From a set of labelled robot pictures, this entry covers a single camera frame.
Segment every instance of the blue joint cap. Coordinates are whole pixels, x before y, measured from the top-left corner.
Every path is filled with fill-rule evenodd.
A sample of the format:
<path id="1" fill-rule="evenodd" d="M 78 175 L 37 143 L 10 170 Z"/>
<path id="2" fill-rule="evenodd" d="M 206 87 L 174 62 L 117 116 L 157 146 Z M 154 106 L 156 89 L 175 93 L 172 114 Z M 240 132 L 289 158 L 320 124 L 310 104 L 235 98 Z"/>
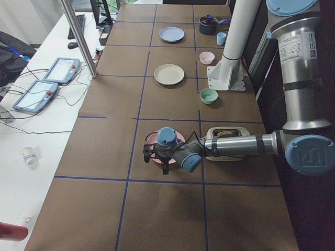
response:
<path id="1" fill-rule="evenodd" d="M 320 176 L 335 167 L 335 144 L 320 135 L 300 136 L 287 146 L 285 158 L 298 173 Z"/>
<path id="2" fill-rule="evenodd" d="M 157 133 L 157 143 L 161 146 L 170 146 L 176 139 L 176 131 L 171 127 L 163 127 Z"/>
<path id="3" fill-rule="evenodd" d="M 274 39 L 274 37 L 271 35 L 271 32 L 269 32 L 269 31 L 266 32 L 266 38 L 267 39 Z"/>
<path id="4" fill-rule="evenodd" d="M 277 16 L 289 17 L 306 11 L 318 0 L 266 0 L 267 8 Z"/>
<path id="5" fill-rule="evenodd" d="M 182 162 L 182 168 L 186 169 L 189 173 L 193 172 L 199 163 L 201 162 L 202 158 L 199 154 L 193 153 L 184 158 Z"/>

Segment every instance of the keyboard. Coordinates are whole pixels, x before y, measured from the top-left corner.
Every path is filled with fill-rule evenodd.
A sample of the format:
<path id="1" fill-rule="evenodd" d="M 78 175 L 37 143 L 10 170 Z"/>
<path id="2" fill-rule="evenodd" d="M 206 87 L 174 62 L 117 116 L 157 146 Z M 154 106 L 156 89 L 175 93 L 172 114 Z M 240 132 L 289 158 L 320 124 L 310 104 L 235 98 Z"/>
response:
<path id="1" fill-rule="evenodd" d="M 85 27 L 85 14 L 81 14 L 81 15 L 77 15 L 75 16 L 77 18 L 77 21 L 79 23 L 79 27 L 82 30 L 82 32 L 84 32 L 84 27 Z M 68 35 L 68 39 L 74 39 L 74 34 L 73 31 L 70 27 L 69 29 L 69 35 Z"/>

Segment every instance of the green bowl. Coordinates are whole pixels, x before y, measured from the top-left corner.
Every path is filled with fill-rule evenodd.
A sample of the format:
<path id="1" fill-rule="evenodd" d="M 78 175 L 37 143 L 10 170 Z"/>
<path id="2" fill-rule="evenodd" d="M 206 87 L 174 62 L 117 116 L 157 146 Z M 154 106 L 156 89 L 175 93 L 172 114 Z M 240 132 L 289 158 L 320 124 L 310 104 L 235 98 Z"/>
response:
<path id="1" fill-rule="evenodd" d="M 217 100 L 218 93 L 214 89 L 210 88 L 202 89 L 200 92 L 200 98 L 204 104 L 210 105 L 214 103 L 215 100 Z"/>

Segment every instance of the pink object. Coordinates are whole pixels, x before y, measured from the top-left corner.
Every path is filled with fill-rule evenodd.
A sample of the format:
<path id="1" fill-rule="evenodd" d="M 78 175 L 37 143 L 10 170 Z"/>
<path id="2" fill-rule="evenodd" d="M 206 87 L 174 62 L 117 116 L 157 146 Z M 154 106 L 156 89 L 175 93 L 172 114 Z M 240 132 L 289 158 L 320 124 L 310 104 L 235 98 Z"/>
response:
<path id="1" fill-rule="evenodd" d="M 182 140 L 183 142 L 185 142 L 184 137 L 183 137 L 179 132 L 176 131 L 176 134 L 177 134 L 177 138 L 178 138 L 178 139 L 180 139 L 180 140 Z M 148 137 L 148 144 L 155 144 L 155 143 L 157 143 L 157 133 L 154 133 L 154 134 L 152 134 L 152 135 L 150 135 L 150 136 Z M 159 163 L 159 164 L 162 163 L 159 159 L 156 159 L 156 158 L 153 158 L 152 160 L 155 161 L 155 162 L 157 162 L 157 163 Z M 174 159 L 170 159 L 170 160 L 169 160 L 169 164 L 173 164 L 173 163 L 175 163 L 175 162 L 176 162 L 176 161 L 175 161 Z"/>
<path id="2" fill-rule="evenodd" d="M 200 57 L 200 62 L 202 62 L 203 64 L 212 64 L 215 58 L 215 55 L 209 51 L 204 51 L 200 53 L 199 57 Z"/>
<path id="3" fill-rule="evenodd" d="M 19 242 L 26 238 L 27 235 L 28 229 L 24 226 L 0 222 L 0 239 Z"/>

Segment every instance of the light blue cup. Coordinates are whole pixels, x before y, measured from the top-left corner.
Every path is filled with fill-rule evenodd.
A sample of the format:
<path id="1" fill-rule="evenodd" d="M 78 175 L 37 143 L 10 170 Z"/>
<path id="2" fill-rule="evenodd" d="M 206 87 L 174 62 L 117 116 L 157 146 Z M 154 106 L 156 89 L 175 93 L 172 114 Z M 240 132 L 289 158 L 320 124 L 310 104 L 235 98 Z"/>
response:
<path id="1" fill-rule="evenodd" d="M 225 34 L 224 32 L 219 32 L 217 34 L 216 44 L 223 45 L 226 42 L 226 39 L 227 39 L 227 34 Z"/>

